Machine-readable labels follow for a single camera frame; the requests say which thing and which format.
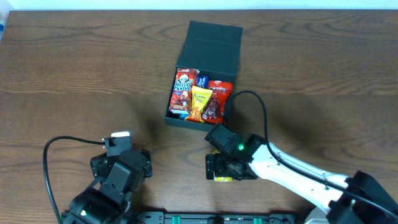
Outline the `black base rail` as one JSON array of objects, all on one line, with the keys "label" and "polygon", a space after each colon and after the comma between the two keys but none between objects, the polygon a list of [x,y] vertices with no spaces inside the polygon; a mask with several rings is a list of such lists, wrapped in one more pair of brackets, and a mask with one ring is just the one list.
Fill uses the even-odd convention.
[{"label": "black base rail", "polygon": [[269,214],[269,215],[235,215],[235,214],[199,214],[199,213],[164,213],[142,212],[121,221],[105,223],[137,224],[303,224],[305,215]]}]

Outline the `dark green open box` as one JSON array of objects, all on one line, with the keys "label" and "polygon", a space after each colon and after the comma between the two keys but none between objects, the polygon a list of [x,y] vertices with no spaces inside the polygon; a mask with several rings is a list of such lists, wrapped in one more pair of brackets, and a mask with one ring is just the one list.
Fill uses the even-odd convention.
[{"label": "dark green open box", "polygon": [[[234,87],[242,34],[241,27],[190,21],[185,42],[175,65],[174,82],[178,68],[194,68],[200,71],[198,76],[231,82]],[[201,131],[210,131],[213,128],[213,124],[179,119],[180,114],[169,111],[170,98],[165,113],[166,124]]]}]

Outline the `red cookie carton box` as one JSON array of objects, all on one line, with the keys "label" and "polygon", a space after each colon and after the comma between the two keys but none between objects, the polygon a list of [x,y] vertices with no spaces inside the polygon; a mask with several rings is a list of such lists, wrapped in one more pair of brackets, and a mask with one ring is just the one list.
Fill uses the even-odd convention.
[{"label": "red cookie carton box", "polygon": [[197,82],[199,70],[178,68],[175,76],[169,111],[173,114],[190,114],[192,109],[192,87]]}]

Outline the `yellow snack packet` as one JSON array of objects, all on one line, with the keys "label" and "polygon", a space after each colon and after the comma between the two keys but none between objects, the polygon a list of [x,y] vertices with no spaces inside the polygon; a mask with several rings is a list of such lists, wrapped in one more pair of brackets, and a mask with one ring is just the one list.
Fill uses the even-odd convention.
[{"label": "yellow snack packet", "polygon": [[206,88],[194,86],[192,88],[192,109],[190,114],[185,118],[186,121],[196,123],[204,123],[202,112],[211,98],[213,91]]}]

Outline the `blue Eclipse mints box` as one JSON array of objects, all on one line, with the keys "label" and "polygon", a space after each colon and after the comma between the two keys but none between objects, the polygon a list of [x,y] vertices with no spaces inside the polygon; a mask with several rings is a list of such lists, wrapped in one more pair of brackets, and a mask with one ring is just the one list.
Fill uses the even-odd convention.
[{"label": "blue Eclipse mints box", "polygon": [[195,85],[200,88],[208,88],[209,81],[208,76],[197,76],[197,82]]}]

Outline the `red Hacks candy bag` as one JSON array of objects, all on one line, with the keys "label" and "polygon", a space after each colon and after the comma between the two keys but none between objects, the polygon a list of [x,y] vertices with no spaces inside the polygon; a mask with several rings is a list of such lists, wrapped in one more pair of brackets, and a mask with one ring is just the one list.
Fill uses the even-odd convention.
[{"label": "red Hacks candy bag", "polygon": [[210,80],[209,89],[213,91],[202,113],[202,118],[207,124],[222,123],[225,104],[233,90],[231,82]]}]

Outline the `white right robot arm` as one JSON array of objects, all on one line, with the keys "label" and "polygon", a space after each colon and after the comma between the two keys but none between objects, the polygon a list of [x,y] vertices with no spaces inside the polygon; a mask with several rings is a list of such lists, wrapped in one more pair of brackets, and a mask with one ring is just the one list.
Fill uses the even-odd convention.
[{"label": "white right robot arm", "polygon": [[247,139],[217,124],[205,140],[215,149],[206,156],[206,177],[217,181],[275,182],[305,198],[321,213],[306,223],[397,223],[397,202],[371,175],[328,172],[286,154],[257,134]]}]

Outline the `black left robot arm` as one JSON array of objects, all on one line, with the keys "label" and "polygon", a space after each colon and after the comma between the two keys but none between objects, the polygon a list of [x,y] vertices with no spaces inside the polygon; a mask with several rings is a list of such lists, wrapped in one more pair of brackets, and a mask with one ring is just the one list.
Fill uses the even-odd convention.
[{"label": "black left robot arm", "polygon": [[152,177],[150,152],[126,150],[107,177],[98,177],[70,203],[63,224],[139,223],[132,208],[133,191]]}]

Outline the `blue Oreo cookie pack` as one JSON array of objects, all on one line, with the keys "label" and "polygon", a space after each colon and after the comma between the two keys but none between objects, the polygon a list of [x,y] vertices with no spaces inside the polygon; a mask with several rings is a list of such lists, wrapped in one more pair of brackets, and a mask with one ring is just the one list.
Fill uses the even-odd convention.
[{"label": "blue Oreo cookie pack", "polygon": [[179,119],[184,120],[187,116],[188,116],[187,114],[181,114],[181,115],[179,116]]}]

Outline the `yellow Mentos gum bottle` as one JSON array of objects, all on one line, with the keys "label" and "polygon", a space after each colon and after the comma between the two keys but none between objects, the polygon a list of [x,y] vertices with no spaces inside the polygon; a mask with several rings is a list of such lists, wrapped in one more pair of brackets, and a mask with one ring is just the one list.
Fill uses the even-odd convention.
[{"label": "yellow Mentos gum bottle", "polygon": [[[212,154],[219,154],[219,153],[220,153],[220,152],[219,152],[218,150],[214,150]],[[232,179],[232,177],[217,177],[217,176],[214,174],[213,180],[214,180],[215,182],[231,182],[233,179]]]}]

